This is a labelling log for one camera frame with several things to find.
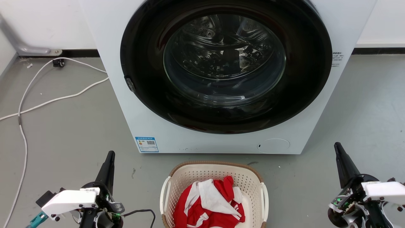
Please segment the white front-load washing machine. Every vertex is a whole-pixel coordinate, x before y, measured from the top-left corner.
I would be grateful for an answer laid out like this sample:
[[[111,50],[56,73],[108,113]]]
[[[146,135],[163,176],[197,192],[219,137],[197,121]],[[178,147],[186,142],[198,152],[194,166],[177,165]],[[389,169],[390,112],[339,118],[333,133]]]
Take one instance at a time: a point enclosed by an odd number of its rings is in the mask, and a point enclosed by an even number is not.
[[[154,137],[159,153],[231,154],[263,154],[257,145],[272,138],[289,141],[287,154],[302,153],[377,2],[309,0],[326,25],[332,52],[344,55],[340,66],[331,69],[315,100],[291,119],[256,132],[216,134],[194,131],[166,121],[129,90],[121,67],[121,41],[131,17],[147,0],[78,1],[133,138]]]

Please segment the cream plastic laundry basket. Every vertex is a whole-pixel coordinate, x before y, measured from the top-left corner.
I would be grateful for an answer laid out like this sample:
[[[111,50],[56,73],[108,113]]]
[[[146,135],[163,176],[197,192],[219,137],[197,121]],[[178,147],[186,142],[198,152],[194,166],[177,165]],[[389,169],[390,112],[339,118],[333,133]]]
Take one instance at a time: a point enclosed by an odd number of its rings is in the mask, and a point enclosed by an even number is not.
[[[189,161],[172,169],[163,183],[159,209],[165,228],[174,228],[173,213],[181,193],[196,181],[234,179],[242,192],[246,221],[236,228],[266,228],[269,214],[269,194],[263,178],[252,167],[220,161]]]

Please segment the round white filter cover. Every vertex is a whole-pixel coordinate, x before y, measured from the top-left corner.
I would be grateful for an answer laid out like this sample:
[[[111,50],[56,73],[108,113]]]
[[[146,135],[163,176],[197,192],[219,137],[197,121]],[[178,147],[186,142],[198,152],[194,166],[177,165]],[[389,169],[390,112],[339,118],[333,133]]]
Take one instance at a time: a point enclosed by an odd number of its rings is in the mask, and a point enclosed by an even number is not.
[[[257,149],[263,154],[287,154],[289,147],[289,141],[280,138],[267,139],[257,145]]]

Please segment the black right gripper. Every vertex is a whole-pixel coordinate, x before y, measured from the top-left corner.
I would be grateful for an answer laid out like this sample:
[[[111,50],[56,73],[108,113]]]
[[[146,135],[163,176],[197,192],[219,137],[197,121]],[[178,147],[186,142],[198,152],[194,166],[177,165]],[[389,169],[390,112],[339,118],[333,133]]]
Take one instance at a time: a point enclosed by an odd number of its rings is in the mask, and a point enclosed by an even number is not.
[[[372,199],[366,184],[379,183],[359,170],[340,142],[334,144],[339,182],[342,191],[329,204],[328,218],[338,228],[393,228],[383,212],[387,201],[383,197]]]

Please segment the blue energy label sticker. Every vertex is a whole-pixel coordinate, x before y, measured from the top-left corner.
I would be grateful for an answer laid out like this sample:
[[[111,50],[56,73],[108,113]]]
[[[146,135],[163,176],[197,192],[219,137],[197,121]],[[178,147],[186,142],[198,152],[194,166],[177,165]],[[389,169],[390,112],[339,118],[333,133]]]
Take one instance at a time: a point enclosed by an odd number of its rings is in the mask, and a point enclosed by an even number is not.
[[[140,153],[159,153],[159,149],[154,137],[135,137]]]

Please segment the grey drain pipe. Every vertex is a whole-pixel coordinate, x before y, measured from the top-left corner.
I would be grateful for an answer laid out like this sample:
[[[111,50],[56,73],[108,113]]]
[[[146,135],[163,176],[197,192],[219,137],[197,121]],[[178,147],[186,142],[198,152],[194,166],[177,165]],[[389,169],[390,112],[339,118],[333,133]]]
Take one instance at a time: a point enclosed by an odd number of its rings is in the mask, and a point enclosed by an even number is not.
[[[46,47],[35,47],[24,43],[0,14],[0,30],[6,36],[19,56],[61,56],[62,49],[51,49]]]

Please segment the red and white garment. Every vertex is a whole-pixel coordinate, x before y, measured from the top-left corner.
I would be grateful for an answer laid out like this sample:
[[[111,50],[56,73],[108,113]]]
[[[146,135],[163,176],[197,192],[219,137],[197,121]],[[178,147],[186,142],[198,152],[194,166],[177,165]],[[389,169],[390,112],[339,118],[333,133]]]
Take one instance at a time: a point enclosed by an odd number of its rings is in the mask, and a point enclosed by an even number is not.
[[[246,221],[242,191],[231,176],[196,181],[180,195],[174,228],[236,228]]]

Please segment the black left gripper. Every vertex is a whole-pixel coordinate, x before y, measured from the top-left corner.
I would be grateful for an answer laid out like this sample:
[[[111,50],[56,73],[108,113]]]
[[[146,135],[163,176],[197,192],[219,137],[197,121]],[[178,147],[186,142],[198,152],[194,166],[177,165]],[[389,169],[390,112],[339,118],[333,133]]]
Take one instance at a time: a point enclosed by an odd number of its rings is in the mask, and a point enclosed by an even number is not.
[[[109,151],[95,182],[87,183],[80,190],[96,193],[95,203],[80,206],[79,228],[122,228],[125,211],[122,203],[113,199],[115,152]]]

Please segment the black round washer door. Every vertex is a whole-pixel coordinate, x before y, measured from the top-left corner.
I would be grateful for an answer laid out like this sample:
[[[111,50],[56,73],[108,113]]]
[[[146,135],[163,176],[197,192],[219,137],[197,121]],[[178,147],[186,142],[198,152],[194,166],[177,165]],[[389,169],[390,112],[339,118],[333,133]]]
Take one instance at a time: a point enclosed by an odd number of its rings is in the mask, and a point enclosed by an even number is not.
[[[329,78],[332,53],[309,0],[147,0],[126,26],[120,59],[158,116],[239,134],[307,108]]]

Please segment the small printed text sticker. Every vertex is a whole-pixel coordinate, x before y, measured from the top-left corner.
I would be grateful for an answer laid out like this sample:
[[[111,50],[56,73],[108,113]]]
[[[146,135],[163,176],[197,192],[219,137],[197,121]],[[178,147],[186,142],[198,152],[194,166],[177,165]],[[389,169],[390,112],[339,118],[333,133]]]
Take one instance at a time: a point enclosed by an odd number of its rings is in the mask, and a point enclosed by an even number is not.
[[[344,55],[342,52],[333,52],[332,53],[332,64],[331,67],[339,67],[342,63]]]

